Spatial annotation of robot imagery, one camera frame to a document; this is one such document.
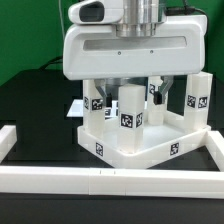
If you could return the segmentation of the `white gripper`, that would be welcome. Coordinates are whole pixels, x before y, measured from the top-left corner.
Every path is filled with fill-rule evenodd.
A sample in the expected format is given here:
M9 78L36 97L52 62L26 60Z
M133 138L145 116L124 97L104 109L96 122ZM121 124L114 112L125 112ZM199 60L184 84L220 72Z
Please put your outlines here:
M162 76L155 105L165 103L174 77L199 73L205 64L205 17L171 16L152 37L119 37L113 25L73 25L63 52L63 73L70 80L95 79L106 107L112 94L105 78Z

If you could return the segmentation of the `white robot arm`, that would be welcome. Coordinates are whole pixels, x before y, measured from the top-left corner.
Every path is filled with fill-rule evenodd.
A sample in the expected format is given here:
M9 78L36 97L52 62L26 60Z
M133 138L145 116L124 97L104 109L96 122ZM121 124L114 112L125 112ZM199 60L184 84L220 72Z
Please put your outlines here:
M208 19L166 0L82 0L72 5L63 73L70 80L160 76L154 103L165 102L175 75L205 64Z

